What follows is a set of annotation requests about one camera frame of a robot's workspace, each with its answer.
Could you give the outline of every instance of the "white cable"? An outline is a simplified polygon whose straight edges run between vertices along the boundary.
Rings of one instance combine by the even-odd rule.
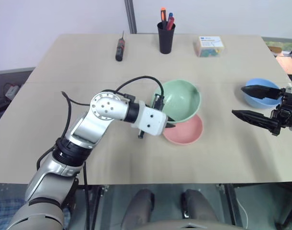
[[[244,209],[244,207],[242,206],[242,204],[238,201],[238,199],[236,199],[236,201],[237,201],[238,205],[243,209],[243,211],[244,211],[244,213],[246,215],[246,227],[245,227],[245,229],[247,229],[248,228],[248,215],[247,215],[247,212]]]

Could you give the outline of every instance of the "red pen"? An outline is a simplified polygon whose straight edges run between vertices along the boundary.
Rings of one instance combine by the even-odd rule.
[[[167,30],[171,30],[173,28],[174,21],[175,21],[174,17],[169,18],[169,21],[168,21],[167,27],[166,27]]]

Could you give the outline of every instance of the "small box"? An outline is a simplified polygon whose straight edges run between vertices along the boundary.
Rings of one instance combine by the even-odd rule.
[[[225,48],[220,36],[199,36],[197,44],[197,54],[203,58],[219,56]]]

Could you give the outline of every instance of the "blue bowl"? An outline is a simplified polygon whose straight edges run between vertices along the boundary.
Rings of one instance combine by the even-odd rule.
[[[248,85],[263,85],[267,87],[280,89],[275,83],[266,79],[262,79],[262,78],[251,79],[246,83],[246,86]],[[251,97],[247,95],[246,93],[244,94],[244,98],[249,105],[257,109],[269,109],[269,108],[276,107],[278,104],[281,103],[281,98],[277,100],[270,99],[270,98],[259,99],[259,98]]]

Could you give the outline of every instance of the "bowl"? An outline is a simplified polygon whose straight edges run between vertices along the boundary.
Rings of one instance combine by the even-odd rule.
[[[262,78],[254,78],[254,79],[249,80],[246,83],[246,86],[249,86],[249,85],[262,85],[262,86],[272,87],[275,89],[280,89],[275,83],[266,79],[262,79]],[[270,99],[270,98],[259,99],[259,98],[251,97],[247,95],[246,93],[244,94],[244,98],[249,105],[257,109],[269,109],[269,108],[276,107],[278,104],[281,103],[281,98],[277,100]]]
[[[186,122],[177,123],[176,127],[166,128],[163,135],[172,143],[188,145],[195,142],[200,137],[202,129],[202,120],[196,114]]]
[[[171,80],[163,84],[163,89],[163,112],[174,120],[169,123],[185,122],[197,113],[201,95],[192,83],[186,80]],[[160,88],[157,88],[155,93],[161,94]]]

